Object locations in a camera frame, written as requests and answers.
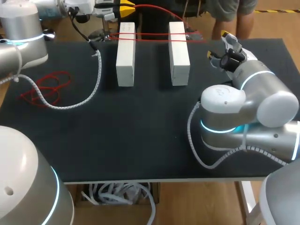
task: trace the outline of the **red string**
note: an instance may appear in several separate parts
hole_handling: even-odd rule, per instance
[[[135,34],[135,35],[150,35],[150,36],[160,36],[160,35],[162,35],[163,36],[163,35],[169,35],[171,33],[111,33],[112,36],[120,35],[120,34]],[[198,31],[194,31],[194,32],[173,33],[173,34],[201,34],[201,33],[198,32]]]
[[[134,8],[141,8],[141,7],[144,7],[144,8],[157,8],[157,9],[160,9],[162,11],[165,11],[165,12],[171,14],[172,16],[176,17],[180,21],[183,21],[189,27],[188,23],[186,21],[184,21],[180,16],[177,16],[175,13],[173,13],[173,12],[171,12],[171,11],[165,9],[165,8],[155,6],[155,5],[150,5],[150,4],[140,4],[140,5],[135,5],[134,6]]]
[[[180,21],[184,22],[188,27],[189,24],[183,20],[181,17],[179,17],[178,15],[176,15],[175,13],[159,7],[159,6],[155,6],[155,5],[150,5],[150,4],[141,4],[141,5],[135,5],[133,6],[134,8],[157,8],[159,10],[165,11],[167,13],[169,13],[170,15],[176,17],[177,19],[179,19]],[[153,35],[153,36],[159,36],[159,35],[170,35],[170,33],[161,33],[161,34],[156,34],[156,33],[112,33],[111,35],[119,35],[119,34],[135,34],[135,35]],[[195,32],[187,32],[187,33],[174,33],[174,34],[200,34],[200,32],[195,31]],[[129,39],[129,38],[120,38],[120,37],[110,37],[111,40],[133,40],[133,41],[148,41],[148,42],[170,42],[170,41],[177,41],[177,42],[190,42],[190,43],[203,43],[205,42],[204,40],[147,40],[147,39]]]
[[[57,77],[58,75],[67,75],[68,81],[66,83],[60,84],[60,80]],[[41,86],[42,82],[44,82],[45,80],[49,80],[49,79],[54,79],[57,82],[57,86],[56,87]],[[44,97],[49,97],[49,96],[53,95],[54,93],[56,93],[56,99],[53,102],[51,102],[52,105],[57,104],[58,101],[60,100],[59,89],[66,87],[70,83],[71,83],[71,75],[69,72],[66,72],[66,71],[53,72],[53,73],[50,73],[36,81],[36,84],[41,91],[42,90],[50,90],[50,92],[43,94]],[[28,103],[30,103],[32,105],[36,105],[39,107],[46,107],[44,104],[40,104],[40,103],[36,102],[40,99],[40,97],[39,96],[35,97],[35,94],[36,94],[36,91],[34,88],[32,88],[31,90],[21,94],[19,98],[24,99],[25,101],[27,101]]]
[[[122,38],[122,37],[110,37],[111,40],[131,40],[131,41],[146,41],[146,42],[188,42],[188,43],[204,43],[204,40],[147,40],[147,39],[134,39],[134,38]]]

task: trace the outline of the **white cable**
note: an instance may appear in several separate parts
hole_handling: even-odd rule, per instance
[[[192,136],[191,136],[191,121],[192,121],[192,118],[193,118],[193,115],[194,113],[196,112],[196,110],[199,108],[200,106],[200,102],[197,102],[196,105],[194,106],[192,112],[190,113],[189,117],[188,117],[188,120],[187,120],[187,136],[188,136],[188,141],[189,141],[189,145],[191,146],[191,149],[192,149],[192,152],[195,156],[195,158],[197,159],[198,163],[200,163],[201,166],[203,166],[204,168],[206,169],[215,169],[218,165],[220,165],[220,163],[222,163],[225,159],[227,159],[229,156],[231,156],[232,154],[238,152],[238,151],[241,151],[241,150],[250,150],[250,151],[255,151],[255,152],[259,152],[261,154],[264,154],[265,156],[269,157],[270,159],[272,159],[273,161],[281,164],[281,165],[287,165],[286,162],[282,161],[281,159],[275,157],[274,155],[268,153],[267,151],[265,150],[262,150],[260,148],[257,148],[257,147],[253,147],[253,146],[246,146],[246,149],[245,148],[242,148],[242,147],[238,147],[238,148],[235,148],[235,149],[228,149],[229,152],[227,152],[226,154],[224,154],[220,159],[218,159],[214,164],[212,165],[207,165],[205,164],[198,156],[196,150],[195,150],[195,147],[194,147],[194,144],[193,144],[193,141],[192,141]]]
[[[148,197],[149,197],[149,200],[151,203],[152,212],[151,212],[151,216],[148,220],[147,225],[151,225],[154,221],[155,213],[156,213],[155,202],[154,202],[153,196],[152,196],[151,192],[145,186],[143,186],[139,183],[134,183],[134,185],[137,186],[138,188],[144,190],[148,194]]]
[[[147,225],[151,225],[154,221],[155,214],[156,214],[156,208],[153,196],[151,194],[150,188],[147,188],[139,183],[106,183],[103,184],[100,189],[98,190],[98,198],[101,202],[97,202],[95,200],[94,194],[96,193],[98,184],[95,184],[94,187],[92,184],[89,184],[89,196],[85,194],[83,191],[81,194],[83,197],[85,197],[88,201],[90,201],[94,205],[100,205],[100,204],[134,204],[133,198],[136,196],[133,196],[132,199],[126,199],[124,197],[124,194],[130,189],[135,188],[135,194],[137,196],[140,196],[141,190],[146,192],[146,195],[149,197],[150,203],[151,203],[151,216],[147,222]]]
[[[80,103],[77,103],[75,105],[70,105],[70,106],[54,106],[54,105],[49,104],[46,101],[46,99],[44,98],[44,96],[41,93],[40,89],[38,88],[38,86],[36,85],[36,83],[31,78],[29,78],[26,75],[19,74],[20,71],[21,71],[21,68],[22,68],[22,56],[21,56],[20,49],[12,41],[10,41],[8,39],[4,39],[4,40],[12,43],[15,46],[17,54],[18,54],[18,58],[19,58],[19,69],[18,69],[18,72],[17,72],[16,75],[13,75],[13,76],[10,76],[10,77],[7,77],[7,78],[4,78],[3,80],[1,80],[0,81],[0,85],[4,84],[4,83],[6,83],[6,82],[8,82],[10,80],[13,80],[13,79],[17,82],[19,77],[24,78],[24,79],[26,79],[33,86],[33,88],[37,92],[37,95],[39,96],[39,98],[42,100],[42,102],[46,106],[48,106],[49,108],[52,108],[52,109],[57,109],[57,110],[66,110],[66,109],[73,109],[73,108],[79,107],[79,106],[87,103],[88,101],[90,101],[94,97],[94,95],[96,94],[96,91],[97,91],[97,89],[99,87],[99,84],[100,84],[101,73],[102,73],[102,59],[101,59],[101,53],[100,53],[99,50],[97,50],[96,54],[95,54],[98,57],[98,76],[97,76],[97,81],[96,81],[95,88],[92,91],[92,93],[90,94],[90,96],[88,96],[84,101],[82,101]]]

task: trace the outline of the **white block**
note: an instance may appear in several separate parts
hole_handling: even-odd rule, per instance
[[[119,38],[135,39],[135,23],[122,22]],[[117,53],[117,76],[120,87],[132,87],[135,79],[135,41],[119,40]]]
[[[183,86],[188,84],[189,75],[189,56],[188,45],[186,42],[179,42],[173,40],[186,41],[183,22],[169,23],[169,54],[171,66],[171,79],[173,86]]]

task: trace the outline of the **yellow object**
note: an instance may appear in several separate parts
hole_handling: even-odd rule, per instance
[[[221,31],[221,36],[222,37],[226,36],[227,34],[229,34],[229,32],[227,32],[226,30]]]
[[[129,5],[135,6],[134,3],[132,3],[132,2],[130,2],[130,1],[128,1],[128,0],[120,0],[120,4],[129,4]]]
[[[121,18],[126,17],[135,12],[135,8],[129,6],[120,6],[120,16]]]
[[[120,4],[128,4],[128,5],[132,5],[135,6],[134,3],[128,1],[128,0],[120,0]],[[134,7],[130,7],[130,6],[120,6],[120,16],[121,18],[126,17],[132,13],[135,12],[135,8]]]
[[[300,9],[255,10],[256,13],[300,13]]]

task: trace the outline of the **black mat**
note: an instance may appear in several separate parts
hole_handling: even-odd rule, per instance
[[[282,40],[242,43],[300,96],[299,73]],[[227,80],[206,58],[213,45],[222,49],[220,43],[189,45],[189,84],[172,87],[168,45],[137,43],[135,86],[119,88],[117,45],[99,43],[103,77],[89,103],[66,111],[29,105],[17,98],[30,89],[22,80],[9,88],[0,109],[0,125],[26,134],[64,182],[266,176],[279,166],[262,155],[239,152],[208,171],[198,165],[191,152],[186,133],[188,115],[205,88]],[[72,82],[61,91],[60,105],[84,100],[96,82],[94,52],[86,43],[48,43],[48,50],[46,64],[23,73],[37,80],[53,71],[69,71]],[[192,125],[193,140],[200,157],[211,164],[223,153],[201,144],[197,117]]]

